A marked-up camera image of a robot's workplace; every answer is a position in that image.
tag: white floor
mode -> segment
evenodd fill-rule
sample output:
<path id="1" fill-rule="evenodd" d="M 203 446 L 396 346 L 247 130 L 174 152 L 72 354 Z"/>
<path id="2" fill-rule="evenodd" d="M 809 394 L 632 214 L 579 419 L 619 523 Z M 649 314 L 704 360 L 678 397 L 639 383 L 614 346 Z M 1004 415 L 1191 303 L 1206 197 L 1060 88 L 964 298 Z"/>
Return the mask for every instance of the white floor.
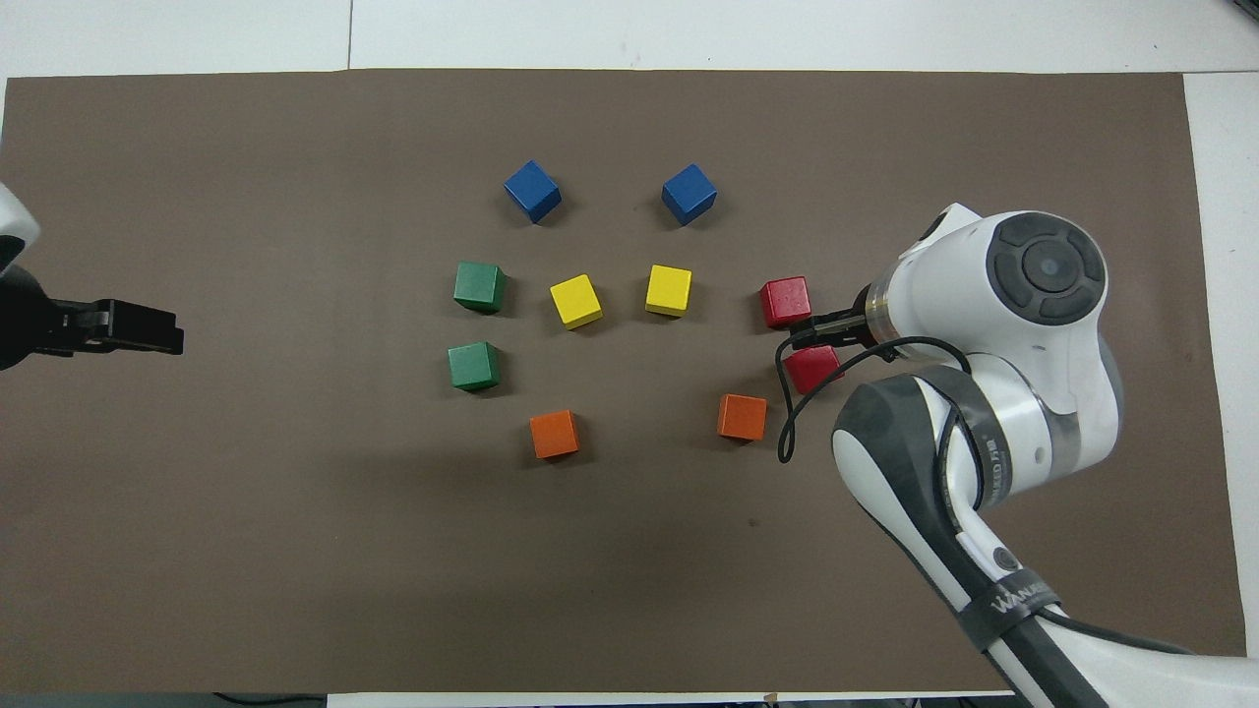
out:
<path id="1" fill-rule="evenodd" d="M 1228 0 L 0 0 L 0 83 L 371 67 L 1186 73 L 1246 644 L 1259 656 L 1259 378 L 1248 365 L 1259 344 L 1259 23 Z M 511 703 L 495 695 L 466 698 Z M 451 704 L 334 704 L 433 700 Z"/>

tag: colored block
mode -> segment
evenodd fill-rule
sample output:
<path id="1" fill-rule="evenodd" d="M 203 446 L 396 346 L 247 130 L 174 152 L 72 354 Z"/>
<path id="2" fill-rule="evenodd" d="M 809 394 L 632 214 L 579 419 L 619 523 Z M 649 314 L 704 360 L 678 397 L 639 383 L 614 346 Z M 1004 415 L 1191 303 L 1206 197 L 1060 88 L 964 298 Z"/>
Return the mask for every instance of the colored block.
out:
<path id="1" fill-rule="evenodd" d="M 803 396 L 840 368 L 840 358 L 831 346 L 810 346 L 783 359 L 783 368 L 796 384 L 796 392 Z"/>
<path id="2" fill-rule="evenodd" d="M 452 346 L 446 350 L 451 364 L 451 385 L 477 391 L 499 385 L 499 351 L 488 341 Z"/>
<path id="3" fill-rule="evenodd" d="M 677 223 L 686 226 L 713 207 L 716 202 L 716 188 L 709 181 L 704 170 L 692 163 L 665 183 L 660 198 L 665 200 Z"/>
<path id="4" fill-rule="evenodd" d="M 553 285 L 551 300 L 555 301 L 555 311 L 559 312 L 565 329 L 577 329 L 603 316 L 599 299 L 594 295 L 594 285 L 585 273 Z"/>
<path id="5" fill-rule="evenodd" d="M 497 312 L 502 309 L 502 294 L 507 276 L 499 266 L 460 261 L 454 272 L 454 301 L 468 310 Z"/>
<path id="6" fill-rule="evenodd" d="M 577 452 L 577 421 L 572 411 L 556 411 L 529 418 L 529 432 L 534 436 L 534 455 L 539 460 Z"/>
<path id="7" fill-rule="evenodd" d="M 647 311 L 681 317 L 691 297 L 691 272 L 686 268 L 652 266 L 647 278 Z"/>
<path id="8" fill-rule="evenodd" d="M 760 440 L 765 436 L 765 411 L 768 408 L 769 402 L 764 398 L 726 393 L 721 397 L 716 432 L 735 440 Z"/>
<path id="9" fill-rule="evenodd" d="M 760 309 L 765 324 L 773 329 L 803 320 L 813 310 L 808 305 L 808 285 L 805 276 L 772 280 L 760 288 Z"/>
<path id="10" fill-rule="evenodd" d="M 559 185 L 533 160 L 507 178 L 502 186 L 535 224 L 560 202 Z"/>

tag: brown table surface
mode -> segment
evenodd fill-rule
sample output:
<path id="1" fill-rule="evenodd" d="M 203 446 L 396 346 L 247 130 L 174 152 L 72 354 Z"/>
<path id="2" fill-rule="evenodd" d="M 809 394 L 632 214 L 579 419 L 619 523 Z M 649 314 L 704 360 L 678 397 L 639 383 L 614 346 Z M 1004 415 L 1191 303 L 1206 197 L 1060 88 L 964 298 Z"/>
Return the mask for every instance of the brown table surface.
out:
<path id="1" fill-rule="evenodd" d="M 59 299 L 179 314 L 185 355 L 0 375 L 0 690 L 1001 688 L 828 452 L 715 435 L 771 398 L 755 292 L 847 306 L 951 202 L 1107 254 L 1127 420 L 990 520 L 1073 615 L 1240 654 L 1177 76 L 418 71 L 9 82 L 0 180 Z M 564 203 L 529 226 L 525 160 Z M 716 207 L 677 228 L 696 161 Z M 451 301 L 460 260 L 502 312 Z M 691 309 L 645 312 L 652 263 Z M 593 278 L 565 331 L 548 286 Z M 948 297 L 942 292 L 940 297 Z M 452 389 L 487 339 L 504 383 Z M 583 450 L 534 460 L 530 416 Z"/>

